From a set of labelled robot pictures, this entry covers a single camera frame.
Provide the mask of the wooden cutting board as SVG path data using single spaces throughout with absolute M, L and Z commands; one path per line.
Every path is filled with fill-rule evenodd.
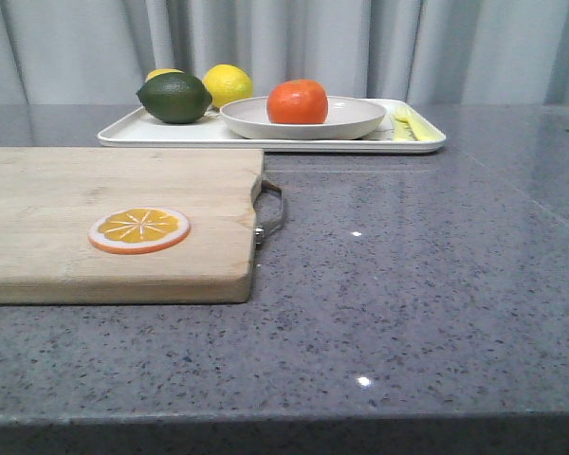
M 0 303 L 248 298 L 258 149 L 0 147 Z

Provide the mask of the yellow plastic fork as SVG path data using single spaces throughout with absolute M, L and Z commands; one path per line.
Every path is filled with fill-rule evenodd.
M 395 119 L 406 123 L 417 140 L 435 141 L 442 136 L 427 120 L 408 105 L 401 105 L 396 109 Z

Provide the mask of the orange mandarin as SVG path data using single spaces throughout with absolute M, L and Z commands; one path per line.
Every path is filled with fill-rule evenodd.
M 287 81 L 271 91 L 266 111 L 272 123 L 322 124 L 328 115 L 328 98 L 323 86 L 316 81 Z

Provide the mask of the yellow lemon back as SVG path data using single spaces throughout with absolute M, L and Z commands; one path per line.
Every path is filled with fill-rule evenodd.
M 150 71 L 147 74 L 145 81 L 148 82 L 149 80 L 151 80 L 157 76 L 164 75 L 164 74 L 170 74 L 170 73 L 182 73 L 182 70 L 176 69 L 176 68 L 157 68 L 157 69 Z

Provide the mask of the yellow plastic spoon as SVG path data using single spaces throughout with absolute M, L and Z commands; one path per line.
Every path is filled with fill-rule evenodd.
M 394 141 L 415 141 L 413 131 L 406 121 L 392 117 L 392 124 Z

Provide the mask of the grey curtain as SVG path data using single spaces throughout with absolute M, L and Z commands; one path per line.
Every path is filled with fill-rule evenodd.
M 412 104 L 569 105 L 569 1 L 0 1 L 0 104 L 132 104 L 234 64 Z

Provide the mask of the beige round plate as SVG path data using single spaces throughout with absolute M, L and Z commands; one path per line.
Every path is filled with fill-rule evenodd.
M 328 96 L 328 114 L 321 124 L 271 122 L 267 97 L 238 100 L 220 109 L 220 118 L 235 134 L 249 139 L 351 140 L 372 133 L 384 120 L 386 108 L 368 100 Z

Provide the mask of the orange slice toy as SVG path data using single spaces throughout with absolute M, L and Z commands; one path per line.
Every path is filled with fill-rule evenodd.
M 89 229 L 95 248 L 112 254 L 146 254 L 182 242 L 191 231 L 183 213 L 165 208 L 130 208 L 108 214 Z

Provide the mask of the dark green lime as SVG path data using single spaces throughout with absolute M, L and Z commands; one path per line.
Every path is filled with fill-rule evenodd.
M 212 104 L 205 84 L 185 72 L 154 76 L 139 88 L 137 97 L 150 115 L 171 124 L 194 123 Z

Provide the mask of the yellow lemon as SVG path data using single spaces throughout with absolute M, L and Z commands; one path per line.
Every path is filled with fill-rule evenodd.
M 148 82 L 149 80 L 151 80 L 157 76 L 164 75 L 164 74 L 170 74 L 170 73 L 182 73 L 182 70 L 176 69 L 176 68 L 157 68 L 157 69 L 150 71 L 147 74 L 145 81 Z
M 203 77 L 202 82 L 212 96 L 212 106 L 222 106 L 253 97 L 253 82 L 241 68 L 232 64 L 218 64 Z

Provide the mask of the yellow lemon front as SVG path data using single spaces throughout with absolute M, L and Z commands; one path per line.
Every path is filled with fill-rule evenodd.
M 253 82 L 241 68 L 232 64 L 218 64 L 203 77 L 202 82 L 212 96 L 212 106 L 222 106 L 253 97 Z

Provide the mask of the white bear print tray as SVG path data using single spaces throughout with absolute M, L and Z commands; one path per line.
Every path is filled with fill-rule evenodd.
M 344 154 L 427 154 L 445 145 L 447 137 L 435 141 L 394 141 L 392 117 L 401 105 L 400 100 L 368 100 L 386 108 L 380 125 L 367 136 L 351 140 L 285 140 L 249 139 L 233 133 L 220 118 L 209 111 L 195 123 L 175 125 L 164 123 L 142 107 L 117 120 L 97 134 L 101 144 L 113 147 L 196 147 L 196 148 L 262 148 L 270 152 L 328 152 Z

